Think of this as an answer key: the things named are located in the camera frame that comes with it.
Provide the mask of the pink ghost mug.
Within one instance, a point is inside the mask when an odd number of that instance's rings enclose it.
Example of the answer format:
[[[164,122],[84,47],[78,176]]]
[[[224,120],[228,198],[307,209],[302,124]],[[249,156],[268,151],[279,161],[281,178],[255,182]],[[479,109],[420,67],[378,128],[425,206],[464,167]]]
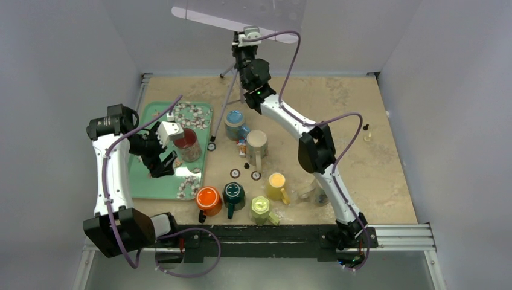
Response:
[[[197,135],[194,130],[185,128],[184,136],[180,139],[173,141],[174,146],[177,148],[182,160],[184,162],[194,162],[198,160],[202,154]]]

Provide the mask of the grey music stand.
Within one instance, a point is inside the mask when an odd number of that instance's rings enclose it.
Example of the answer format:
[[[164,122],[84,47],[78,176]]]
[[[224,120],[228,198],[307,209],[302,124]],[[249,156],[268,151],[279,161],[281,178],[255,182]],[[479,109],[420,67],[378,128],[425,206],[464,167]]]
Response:
[[[171,13],[177,18],[232,31],[232,43],[238,43],[235,37],[245,27],[257,26],[260,29],[261,42],[274,40],[284,44],[295,44],[299,48],[299,26],[304,9],[304,1],[177,1]],[[241,77],[234,66],[235,58],[231,68],[240,81],[241,101],[246,103]],[[284,102],[284,89],[281,88],[276,93]]]

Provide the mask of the orange mug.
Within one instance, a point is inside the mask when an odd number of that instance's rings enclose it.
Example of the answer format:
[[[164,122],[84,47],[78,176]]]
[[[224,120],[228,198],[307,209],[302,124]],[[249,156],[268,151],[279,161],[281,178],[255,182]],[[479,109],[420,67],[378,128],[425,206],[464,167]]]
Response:
[[[208,217],[219,214],[223,207],[222,197],[219,191],[211,186],[205,186],[199,189],[196,194],[195,202],[199,208],[199,223],[203,224]]]

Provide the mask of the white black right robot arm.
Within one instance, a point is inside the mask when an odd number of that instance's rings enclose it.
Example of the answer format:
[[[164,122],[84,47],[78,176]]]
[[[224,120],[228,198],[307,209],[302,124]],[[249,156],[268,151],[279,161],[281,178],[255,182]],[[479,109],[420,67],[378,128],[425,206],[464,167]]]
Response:
[[[339,246],[348,248],[363,240],[371,242],[364,214],[355,206],[338,170],[339,159],[327,123],[314,124],[300,115],[270,87],[269,63],[256,58],[257,46],[232,43],[245,102],[259,114],[282,126],[298,141],[300,166],[320,183],[334,210],[339,229]]]

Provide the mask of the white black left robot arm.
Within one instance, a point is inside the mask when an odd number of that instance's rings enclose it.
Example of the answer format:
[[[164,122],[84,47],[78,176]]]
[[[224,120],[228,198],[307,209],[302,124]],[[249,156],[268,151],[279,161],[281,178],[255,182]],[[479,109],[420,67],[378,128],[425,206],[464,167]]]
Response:
[[[184,136],[184,130],[167,111],[163,116],[163,121],[140,126],[138,113],[118,104],[109,106],[106,116],[92,119],[86,128],[97,160],[98,190],[94,216],[83,222],[83,229],[106,257],[141,250],[157,240],[165,247],[179,242],[174,216],[147,216],[135,209],[130,192],[131,155],[141,158],[152,178],[175,174],[177,153],[171,151],[164,159],[161,154],[169,142]]]

